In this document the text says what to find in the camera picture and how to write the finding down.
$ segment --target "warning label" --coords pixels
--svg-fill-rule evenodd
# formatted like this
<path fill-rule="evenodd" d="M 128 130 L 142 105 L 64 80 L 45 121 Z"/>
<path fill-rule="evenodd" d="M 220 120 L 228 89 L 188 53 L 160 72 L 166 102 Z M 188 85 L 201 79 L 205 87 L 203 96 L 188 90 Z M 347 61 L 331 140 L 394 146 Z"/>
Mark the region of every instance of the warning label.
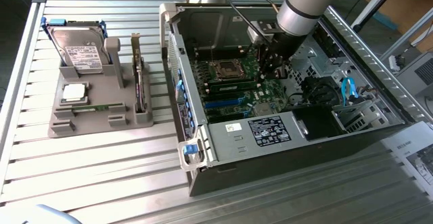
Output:
<path fill-rule="evenodd" d="M 289 141 L 285 126 L 279 116 L 248 121 L 255 142 L 259 146 Z"/>
<path fill-rule="evenodd" d="M 94 46 L 65 47 L 76 69 L 98 69 L 101 62 Z"/>

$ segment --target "floor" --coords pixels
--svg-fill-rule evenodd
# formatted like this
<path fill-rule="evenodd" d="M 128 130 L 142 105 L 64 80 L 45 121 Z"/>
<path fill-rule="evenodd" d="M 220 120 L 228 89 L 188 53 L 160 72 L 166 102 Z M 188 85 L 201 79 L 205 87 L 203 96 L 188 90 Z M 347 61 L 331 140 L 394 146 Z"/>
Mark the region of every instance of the floor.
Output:
<path fill-rule="evenodd" d="M 333 0 L 332 6 L 341 16 L 345 16 L 355 1 Z M 3 88 L 9 83 L 29 4 L 30 0 L 0 0 L 0 11 L 2 13 L 0 19 L 0 104 L 5 95 Z M 355 19 L 364 5 L 366 2 L 362 0 L 347 17 L 348 23 Z M 400 36 L 395 30 L 390 30 L 374 19 L 367 22 L 359 35 L 378 56 Z M 410 50 L 406 54 L 407 61 L 415 58 L 418 54 L 415 49 Z"/>

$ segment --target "aluminum table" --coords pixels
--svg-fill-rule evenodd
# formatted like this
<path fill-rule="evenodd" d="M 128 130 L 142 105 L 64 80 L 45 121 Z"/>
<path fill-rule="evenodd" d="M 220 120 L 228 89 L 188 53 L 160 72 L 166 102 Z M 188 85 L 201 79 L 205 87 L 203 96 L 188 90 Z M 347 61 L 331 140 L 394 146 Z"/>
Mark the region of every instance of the aluminum table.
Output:
<path fill-rule="evenodd" d="M 157 7 L 182 0 L 33 0 L 0 114 L 0 211 L 43 204 L 82 223 L 431 223 L 431 202 L 380 144 L 356 155 L 189 198 L 158 50 Z M 102 19 L 150 67 L 154 125 L 46 137 L 58 55 L 41 16 Z"/>

